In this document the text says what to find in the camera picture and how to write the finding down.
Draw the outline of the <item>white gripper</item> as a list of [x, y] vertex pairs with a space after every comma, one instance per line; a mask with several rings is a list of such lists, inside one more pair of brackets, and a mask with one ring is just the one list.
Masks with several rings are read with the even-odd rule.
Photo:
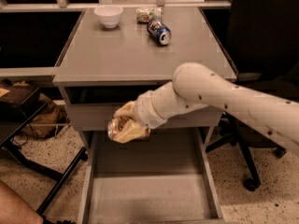
[[132, 140], [148, 137], [150, 129], [156, 129], [166, 123], [166, 119], [163, 119], [153, 106], [152, 94], [153, 91], [147, 91], [139, 95], [135, 101], [130, 101], [115, 111], [114, 118], [135, 118], [142, 126], [131, 121], [119, 126], [113, 135], [113, 141], [124, 144]]

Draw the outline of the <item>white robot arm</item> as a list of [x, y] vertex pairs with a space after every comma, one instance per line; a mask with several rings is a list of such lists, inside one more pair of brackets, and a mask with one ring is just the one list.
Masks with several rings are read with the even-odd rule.
[[108, 136], [119, 143], [147, 137], [174, 116], [206, 106], [230, 114], [293, 154], [299, 153], [296, 86], [285, 81], [265, 81], [244, 87], [200, 63], [180, 65], [170, 82], [119, 108], [108, 124]]

